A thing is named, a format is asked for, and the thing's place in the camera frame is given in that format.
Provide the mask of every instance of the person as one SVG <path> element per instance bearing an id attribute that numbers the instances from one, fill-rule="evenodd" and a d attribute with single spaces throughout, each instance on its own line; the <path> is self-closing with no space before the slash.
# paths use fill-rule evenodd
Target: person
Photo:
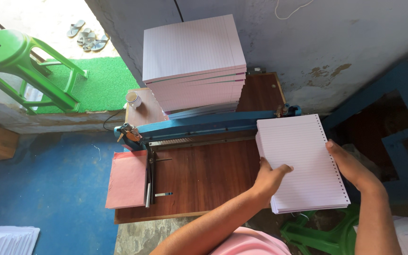
<path id="1" fill-rule="evenodd" d="M 377 177 L 332 140 L 326 143 L 344 177 L 361 192 L 356 255 L 400 255 L 388 195 Z M 260 231 L 240 227 L 270 202 L 292 166 L 272 169 L 261 158 L 252 188 L 181 227 L 151 255 L 290 255 L 286 244 Z"/>

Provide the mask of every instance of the green plastic stool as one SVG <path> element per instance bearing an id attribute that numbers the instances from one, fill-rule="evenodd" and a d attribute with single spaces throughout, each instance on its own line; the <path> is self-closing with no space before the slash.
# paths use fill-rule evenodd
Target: green plastic stool
<path id="1" fill-rule="evenodd" d="M 30 57 L 30 51 L 33 47 L 39 47 L 59 62 L 38 64 Z M 64 90 L 58 88 L 56 84 L 47 78 L 52 72 L 46 66 L 58 64 L 63 64 L 71 69 L 70 77 Z M 57 106 L 65 113 L 77 112 L 80 102 L 72 96 L 73 85 L 75 84 L 77 74 L 88 78 L 87 70 L 80 69 L 43 41 L 16 30 L 0 30 L 0 72 L 10 73 L 23 79 L 19 92 L 1 78 L 0 89 L 23 105 L 30 115 L 37 114 L 31 108 L 35 106 Z M 40 102 L 26 101 L 24 95 L 27 83 L 40 90 L 50 100 Z"/>
<path id="2" fill-rule="evenodd" d="M 307 246 L 332 255 L 353 255 L 357 237 L 353 226 L 358 225 L 360 206 L 351 204 L 347 208 L 337 210 L 344 212 L 345 217 L 330 231 L 305 228 L 303 226 L 308 219 L 299 216 L 296 222 L 284 223 L 281 227 L 281 234 L 289 243 L 297 246 L 303 255 L 311 255 Z M 317 211 L 307 211 L 303 214 L 311 218 L 315 212 Z"/>

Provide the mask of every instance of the pink shirt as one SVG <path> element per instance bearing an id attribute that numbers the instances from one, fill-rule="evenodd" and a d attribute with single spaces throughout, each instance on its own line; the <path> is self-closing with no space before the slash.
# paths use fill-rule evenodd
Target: pink shirt
<path id="1" fill-rule="evenodd" d="M 264 232 L 240 227 L 209 255 L 291 255 L 286 244 Z"/>

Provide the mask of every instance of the black cable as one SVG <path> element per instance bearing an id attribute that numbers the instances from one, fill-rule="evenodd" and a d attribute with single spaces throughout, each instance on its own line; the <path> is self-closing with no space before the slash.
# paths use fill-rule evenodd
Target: black cable
<path id="1" fill-rule="evenodd" d="M 184 18 L 182 18 L 182 13 L 180 12 L 180 9 L 179 9 L 179 6 L 178 6 L 178 4 L 177 4 L 177 1 L 174 0 L 174 3 L 176 4 L 177 11 L 179 12 L 178 14 L 180 15 L 180 20 L 182 20 L 182 22 L 184 22 Z"/>
<path id="2" fill-rule="evenodd" d="M 108 131 L 112 131 L 111 129 L 108 129 L 108 128 L 105 127 L 105 123 L 106 123 L 109 119 L 111 119 L 111 118 L 113 118 L 114 116 L 116 116 L 117 114 L 119 114 L 123 109 L 124 109 L 124 108 L 120 109 L 119 112 L 114 113 L 112 116 L 110 116 L 109 118 L 107 118 L 107 119 L 105 120 L 105 122 L 103 122 L 103 128 L 106 129 L 106 130 L 108 130 Z"/>

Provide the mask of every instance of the blue floor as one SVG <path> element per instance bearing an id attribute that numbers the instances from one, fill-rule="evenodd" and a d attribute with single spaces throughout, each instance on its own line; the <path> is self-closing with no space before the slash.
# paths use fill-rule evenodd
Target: blue floor
<path id="1" fill-rule="evenodd" d="M 105 201 L 122 149 L 112 132 L 21 136 L 0 161 L 0 225 L 40 228 L 33 254 L 113 254 L 117 225 Z"/>

